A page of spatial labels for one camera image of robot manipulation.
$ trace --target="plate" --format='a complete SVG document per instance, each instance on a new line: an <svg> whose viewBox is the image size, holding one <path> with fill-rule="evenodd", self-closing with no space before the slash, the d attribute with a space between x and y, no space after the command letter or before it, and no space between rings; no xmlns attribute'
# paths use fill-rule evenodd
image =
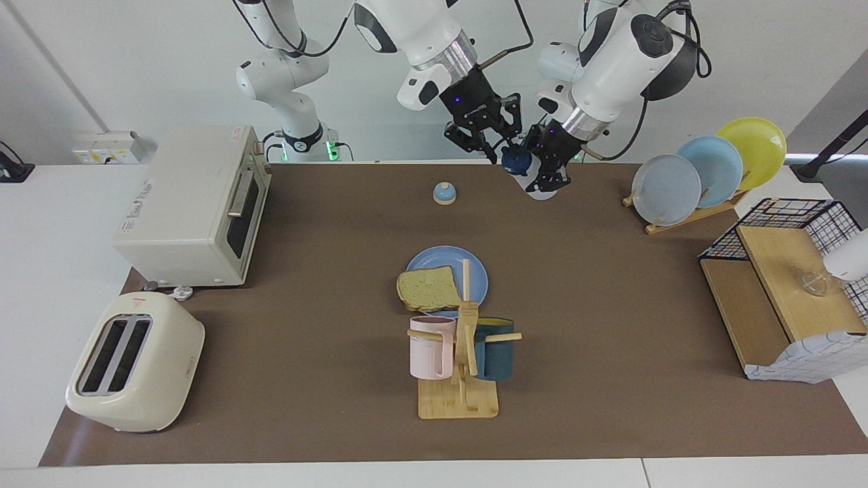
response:
<svg viewBox="0 0 868 488"><path fill-rule="evenodd" d="M744 169L739 150L730 141L717 135L704 135L681 146L676 154L690 161L700 175L705 196L700 198L697 207L715 207L733 198Z"/></svg>
<svg viewBox="0 0 868 488"><path fill-rule="evenodd" d="M485 266L483 266L479 258L466 249L455 246L429 247L421 253L416 254L416 257L410 260L410 264L407 265L407 271L428 267L451 266L452 275L455 277L455 284L458 285L458 296L463 297L464 284L462 283L462 276L464 275L463 263L465 259L470 260L470 299L478 305L482 305L485 295L488 294L488 273L485 271ZM456 319L458 317L458 310L440 310L438 312L424 312L424 314Z"/></svg>
<svg viewBox="0 0 868 488"><path fill-rule="evenodd" d="M784 165L786 138L778 126L759 117L734 120L717 135L730 141L741 154L745 173L750 175L739 185L739 190L757 188L771 180Z"/></svg>
<svg viewBox="0 0 868 488"><path fill-rule="evenodd" d="M633 192L633 205L643 219L673 226L694 212L702 185L690 161L679 155L659 155L639 167Z"/></svg>

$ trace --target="mug handle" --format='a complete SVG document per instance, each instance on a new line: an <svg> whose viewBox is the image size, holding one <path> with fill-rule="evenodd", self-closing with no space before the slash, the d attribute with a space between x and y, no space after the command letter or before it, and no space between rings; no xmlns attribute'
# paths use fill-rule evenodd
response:
<svg viewBox="0 0 868 488"><path fill-rule="evenodd" d="M452 334L444 332L444 331L437 331L437 333L439 333L441 336L443 336L443 346L440 348L440 350L443 353L443 358L442 358L442 362L440 363L440 368L438 370L436 370L434 373L437 375L438 378L442 379L442 378L446 378L446 376L444 375L444 369L446 368L446 366L445 366L446 363L452 362Z"/></svg>

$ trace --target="brown table mat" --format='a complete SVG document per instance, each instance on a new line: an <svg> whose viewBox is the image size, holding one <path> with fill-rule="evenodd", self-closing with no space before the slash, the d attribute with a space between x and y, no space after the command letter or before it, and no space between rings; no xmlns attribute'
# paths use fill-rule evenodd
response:
<svg viewBox="0 0 868 488"><path fill-rule="evenodd" d="M207 334L181 416L132 434L64 410L41 465L868 452L831 381L744 378L696 259L734 213L646 236L635 170L574 165L535 202L499 167L277 167L247 284L183 304ZM495 419L417 417L395 278L443 244L525 336Z"/></svg>

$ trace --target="black wire basket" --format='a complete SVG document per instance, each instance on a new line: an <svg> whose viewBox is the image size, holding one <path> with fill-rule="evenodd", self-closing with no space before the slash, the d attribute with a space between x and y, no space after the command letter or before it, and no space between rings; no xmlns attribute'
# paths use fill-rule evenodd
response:
<svg viewBox="0 0 868 488"><path fill-rule="evenodd" d="M700 260L749 260L738 226L803 228L823 255L862 230L840 201L766 198L700 254ZM845 284L844 292L868 325L868 276Z"/></svg>

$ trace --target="pink mug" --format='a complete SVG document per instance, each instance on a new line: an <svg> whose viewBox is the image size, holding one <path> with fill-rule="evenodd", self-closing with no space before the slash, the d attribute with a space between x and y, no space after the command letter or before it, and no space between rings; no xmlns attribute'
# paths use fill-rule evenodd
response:
<svg viewBox="0 0 868 488"><path fill-rule="evenodd" d="M455 319L413 317L410 329L438 333L443 341L410 337L410 374L419 379L446 379L452 376Z"/></svg>

